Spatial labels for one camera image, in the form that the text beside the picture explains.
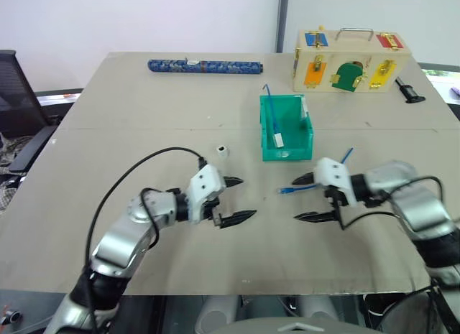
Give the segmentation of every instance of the beige tabletop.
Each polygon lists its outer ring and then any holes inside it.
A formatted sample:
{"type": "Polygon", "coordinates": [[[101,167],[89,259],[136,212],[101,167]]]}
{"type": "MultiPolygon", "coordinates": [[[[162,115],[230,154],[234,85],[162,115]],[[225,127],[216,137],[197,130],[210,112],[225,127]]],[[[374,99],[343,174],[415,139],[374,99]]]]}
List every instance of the beige tabletop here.
{"type": "MultiPolygon", "coordinates": [[[[353,146],[351,173],[390,159],[409,162],[420,175],[443,180],[447,209],[458,216],[459,125],[414,62],[401,78],[426,102],[406,104],[396,87],[375,98],[345,93],[335,103],[329,96],[337,94],[308,95],[314,159],[264,163],[258,95],[265,82],[273,93],[292,93],[292,55],[187,55],[263,60],[263,75],[157,75],[145,65],[149,58],[182,56],[116,53],[104,60],[0,218],[0,288],[68,292],[80,273],[86,232],[101,197],[137,160],[177,145],[196,149],[224,175],[245,180],[221,196],[222,213],[258,212],[224,230],[211,222],[166,228],[126,293],[336,294],[427,285],[423,261],[394,218],[371,217],[343,232],[336,223],[293,219],[328,210],[320,190],[276,193],[311,171],[317,159],[340,159],[353,146]],[[220,144],[229,148],[227,159],[215,153],[220,144]]],[[[143,187],[184,188],[195,172],[195,157],[180,152],[140,167],[107,202],[94,242],[143,187]]],[[[344,220],[365,211],[361,205],[344,208],[344,220]]]]}

